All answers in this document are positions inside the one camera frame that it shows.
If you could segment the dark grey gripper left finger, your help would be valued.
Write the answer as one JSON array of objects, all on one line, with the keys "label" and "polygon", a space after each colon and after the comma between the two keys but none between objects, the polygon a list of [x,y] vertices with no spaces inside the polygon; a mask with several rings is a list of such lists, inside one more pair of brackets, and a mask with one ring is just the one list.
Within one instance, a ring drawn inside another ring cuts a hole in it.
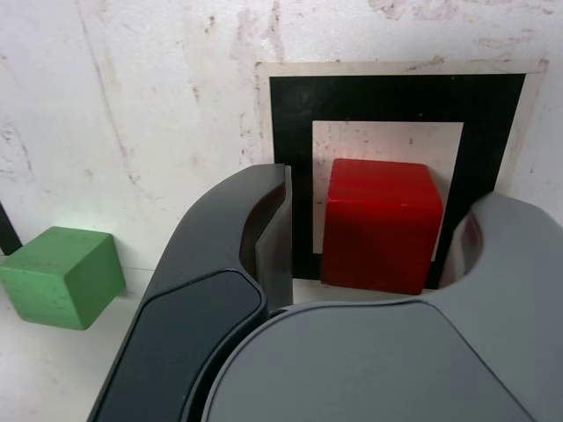
[{"label": "dark grey gripper left finger", "polygon": [[198,199],[165,247],[93,421],[196,421],[230,353],[293,302],[292,183],[258,164]]}]

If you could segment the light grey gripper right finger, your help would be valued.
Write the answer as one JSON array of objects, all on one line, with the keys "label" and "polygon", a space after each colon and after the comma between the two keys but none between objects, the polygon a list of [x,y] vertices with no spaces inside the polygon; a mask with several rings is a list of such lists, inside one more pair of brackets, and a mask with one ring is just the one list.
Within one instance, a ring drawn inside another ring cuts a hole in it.
[{"label": "light grey gripper right finger", "polygon": [[490,194],[460,280],[387,302],[296,305],[239,345],[206,421],[559,421],[562,228]]}]

